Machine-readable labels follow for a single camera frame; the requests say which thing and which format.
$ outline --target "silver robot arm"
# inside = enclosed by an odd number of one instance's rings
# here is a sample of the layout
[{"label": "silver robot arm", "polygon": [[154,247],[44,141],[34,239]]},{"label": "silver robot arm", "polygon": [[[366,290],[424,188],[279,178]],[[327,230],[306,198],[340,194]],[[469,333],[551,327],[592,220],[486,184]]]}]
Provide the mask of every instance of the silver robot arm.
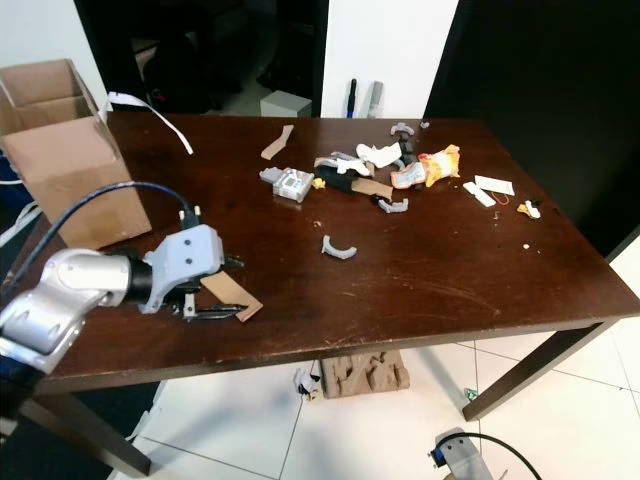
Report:
[{"label": "silver robot arm", "polygon": [[85,249],[53,255],[38,285],[16,296],[0,313],[2,438],[15,427],[20,406],[37,383],[71,348],[92,309],[135,303],[141,313],[151,314],[170,304],[186,320],[226,318],[244,310],[242,305],[194,308],[199,279],[224,264],[222,241],[207,225],[167,236],[144,261]]}]

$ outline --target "scratch on table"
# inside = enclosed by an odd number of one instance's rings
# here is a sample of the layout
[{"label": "scratch on table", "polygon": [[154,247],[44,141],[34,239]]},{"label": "scratch on table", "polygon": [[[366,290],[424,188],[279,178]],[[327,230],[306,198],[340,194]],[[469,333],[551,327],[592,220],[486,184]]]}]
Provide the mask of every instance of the scratch on table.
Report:
[{"label": "scratch on table", "polygon": [[482,305],[483,307],[491,310],[494,316],[498,316],[502,313],[499,309],[495,308],[493,305],[491,305],[490,303],[487,303],[485,300],[479,297],[475,292],[473,292],[472,290],[468,290],[466,288],[450,287],[450,286],[435,284],[435,283],[426,285],[425,288],[427,290],[431,290],[433,292],[440,293],[442,295],[460,297],[460,298],[464,298],[465,300],[469,300],[471,302],[477,303],[478,305]]}]

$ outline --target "dark wood tabletop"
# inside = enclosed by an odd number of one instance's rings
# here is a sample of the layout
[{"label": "dark wood tabletop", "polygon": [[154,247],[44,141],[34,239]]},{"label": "dark wood tabletop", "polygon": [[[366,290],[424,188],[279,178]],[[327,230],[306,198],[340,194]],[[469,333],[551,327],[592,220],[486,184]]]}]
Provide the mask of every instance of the dark wood tabletop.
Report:
[{"label": "dark wood tabletop", "polygon": [[[394,120],[169,118],[191,142],[192,156],[151,114],[113,113],[109,127],[134,179],[163,183],[200,205],[225,251],[246,263],[230,275],[264,308],[244,324],[185,323],[168,311],[141,315],[134,306],[97,309],[43,393],[575,329],[640,314],[636,296],[477,121],[416,128],[418,153],[460,146],[461,178],[425,191],[395,190],[394,201],[408,198],[409,210],[385,214],[364,195],[331,188],[311,190],[302,204],[277,198],[258,172],[312,171],[317,156],[354,153],[358,143],[391,144]],[[287,147],[262,159],[287,123],[295,124]],[[389,183],[392,169],[377,171],[376,179]],[[484,208],[462,188],[476,174],[512,181],[516,196]],[[157,192],[140,195],[154,229],[121,245],[144,254],[178,230],[179,205]],[[516,213],[527,199],[542,202],[540,220]],[[342,261],[321,254],[324,235],[338,248],[357,247],[357,255]],[[61,247],[54,243],[44,257]],[[24,287],[38,275],[34,269]],[[203,291],[196,301],[215,299]]]}]

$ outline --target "gray box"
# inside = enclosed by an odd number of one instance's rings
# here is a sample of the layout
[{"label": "gray box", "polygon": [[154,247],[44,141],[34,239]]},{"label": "gray box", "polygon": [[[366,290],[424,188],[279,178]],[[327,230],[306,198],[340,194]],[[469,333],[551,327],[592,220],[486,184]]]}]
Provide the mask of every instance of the gray box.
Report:
[{"label": "gray box", "polygon": [[311,100],[277,90],[260,100],[263,117],[310,117]]}]

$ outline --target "gray curved plastic piece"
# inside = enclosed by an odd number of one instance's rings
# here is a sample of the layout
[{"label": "gray curved plastic piece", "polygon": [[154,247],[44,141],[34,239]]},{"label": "gray curved plastic piece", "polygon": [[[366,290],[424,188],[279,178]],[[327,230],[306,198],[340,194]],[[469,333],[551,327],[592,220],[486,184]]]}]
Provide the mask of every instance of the gray curved plastic piece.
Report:
[{"label": "gray curved plastic piece", "polygon": [[407,132],[409,135],[413,135],[415,133],[413,131],[413,128],[411,128],[404,122],[398,122],[393,127],[391,127],[391,135],[395,135],[396,132]]},{"label": "gray curved plastic piece", "polygon": [[388,204],[384,200],[378,200],[378,206],[386,213],[406,212],[409,209],[409,199],[405,198],[402,202]]},{"label": "gray curved plastic piece", "polygon": [[320,253],[327,253],[332,257],[339,258],[340,260],[346,260],[347,258],[353,257],[358,249],[356,247],[350,247],[346,250],[338,250],[333,245],[331,245],[331,237],[329,235],[325,235],[322,238],[322,251]]}]

